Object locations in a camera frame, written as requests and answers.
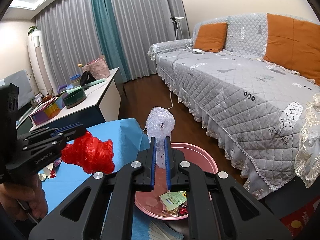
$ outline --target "pink trash bin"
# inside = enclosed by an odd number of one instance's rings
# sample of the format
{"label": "pink trash bin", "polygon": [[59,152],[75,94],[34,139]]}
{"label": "pink trash bin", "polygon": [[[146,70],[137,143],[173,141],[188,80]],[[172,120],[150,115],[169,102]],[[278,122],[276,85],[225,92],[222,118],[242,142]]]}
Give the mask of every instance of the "pink trash bin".
{"label": "pink trash bin", "polygon": [[[205,150],[188,143],[171,143],[171,147],[184,153],[187,161],[198,165],[203,171],[217,173],[218,167],[213,158]],[[134,203],[145,214],[162,220],[179,220],[188,215],[170,217],[162,213],[163,204],[159,196],[167,192],[166,172],[156,166],[155,187],[152,192],[136,192]]]}

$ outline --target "yellow circle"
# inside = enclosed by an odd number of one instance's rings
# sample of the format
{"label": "yellow circle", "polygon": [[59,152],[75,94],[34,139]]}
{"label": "yellow circle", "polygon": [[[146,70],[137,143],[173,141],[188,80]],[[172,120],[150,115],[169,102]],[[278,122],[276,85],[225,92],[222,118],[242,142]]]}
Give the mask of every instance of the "yellow circle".
{"label": "yellow circle", "polygon": [[299,228],[299,227],[302,226],[302,223],[299,220],[294,220],[294,221],[291,222],[291,226],[293,228]]}

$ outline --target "stacked bowl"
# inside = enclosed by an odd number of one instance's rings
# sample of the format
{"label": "stacked bowl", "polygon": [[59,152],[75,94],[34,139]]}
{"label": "stacked bowl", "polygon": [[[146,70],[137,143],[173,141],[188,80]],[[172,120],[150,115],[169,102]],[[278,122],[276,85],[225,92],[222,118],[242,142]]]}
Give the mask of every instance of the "stacked bowl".
{"label": "stacked bowl", "polygon": [[70,77],[71,85],[73,85],[74,87],[80,85],[80,80],[81,80],[81,74]]}

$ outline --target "green plant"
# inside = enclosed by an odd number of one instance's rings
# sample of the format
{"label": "green plant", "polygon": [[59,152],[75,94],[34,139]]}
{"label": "green plant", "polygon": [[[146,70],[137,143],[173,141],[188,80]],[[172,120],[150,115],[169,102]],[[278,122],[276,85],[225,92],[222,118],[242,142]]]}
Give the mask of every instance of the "green plant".
{"label": "green plant", "polygon": [[38,27],[37,27],[37,26],[31,26],[31,27],[29,28],[28,36],[29,36],[31,33],[33,33],[34,31],[36,31],[36,30],[38,30]]}

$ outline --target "human hand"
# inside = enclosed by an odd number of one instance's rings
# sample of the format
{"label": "human hand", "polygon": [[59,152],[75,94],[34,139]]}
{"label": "human hand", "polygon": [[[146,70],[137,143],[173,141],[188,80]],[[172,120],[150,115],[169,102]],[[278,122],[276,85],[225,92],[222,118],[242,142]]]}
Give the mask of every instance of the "human hand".
{"label": "human hand", "polygon": [[26,187],[11,182],[0,184],[0,203],[14,222],[28,218],[17,200],[28,202],[33,216],[38,219],[44,218],[48,213],[48,204],[38,174],[32,176],[30,185],[31,187]]}

